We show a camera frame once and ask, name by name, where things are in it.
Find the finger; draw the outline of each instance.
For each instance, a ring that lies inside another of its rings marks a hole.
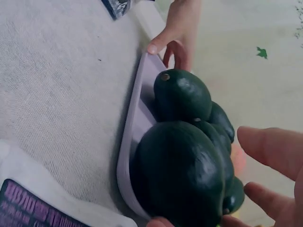
[[[152,219],[147,223],[146,227],[165,227],[165,225],[163,224],[163,222],[157,219]]]
[[[303,166],[303,134],[277,128],[240,127],[238,140],[253,159],[296,180]]]
[[[174,53],[174,57],[175,57],[175,69],[180,70],[181,69],[181,58],[178,56],[178,53]]]
[[[158,54],[171,41],[176,39],[176,32],[166,27],[157,37],[151,40],[147,47],[150,54]]]
[[[170,221],[168,221],[166,218],[164,217],[156,217],[154,220],[161,222],[164,227],[174,227],[173,224],[171,224]]]
[[[191,63],[189,60],[189,56],[187,54],[183,55],[183,59],[181,60],[181,63],[180,63],[180,69],[186,70],[189,72],[191,71]]]
[[[288,207],[294,202],[292,198],[275,193],[254,182],[246,184],[244,191],[273,220],[276,220],[280,216],[283,208]]]
[[[239,219],[236,219],[230,215],[224,215],[221,221],[222,227],[249,227],[248,225],[241,222]]]
[[[166,68],[169,67],[169,60],[172,54],[173,54],[173,50],[169,46],[167,46],[166,52],[163,57],[163,64],[165,65]]]

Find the printed label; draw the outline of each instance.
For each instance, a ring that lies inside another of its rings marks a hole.
[[[17,182],[6,179],[0,190],[0,227],[89,227],[62,213]]]

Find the hand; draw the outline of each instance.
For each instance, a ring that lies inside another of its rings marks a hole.
[[[257,183],[248,183],[244,187],[246,195],[276,221],[274,227],[302,227],[303,134],[273,128],[240,127],[238,140],[249,156],[295,181],[294,198],[272,192]],[[222,227],[249,226],[231,216],[224,216]]]
[[[148,45],[150,54],[167,46],[163,63],[168,68],[172,54],[175,68],[191,71],[202,0],[175,0],[169,8],[164,30]]]

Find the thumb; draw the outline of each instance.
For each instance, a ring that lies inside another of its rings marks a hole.
[[[174,29],[165,28],[158,36],[156,36],[147,47],[147,51],[150,54],[158,54],[161,50],[166,47],[168,43],[175,40],[177,37],[175,35]]]

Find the white cloth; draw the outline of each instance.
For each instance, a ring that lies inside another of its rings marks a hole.
[[[126,208],[116,158],[144,36],[100,0],[0,1],[0,138],[72,196]]]

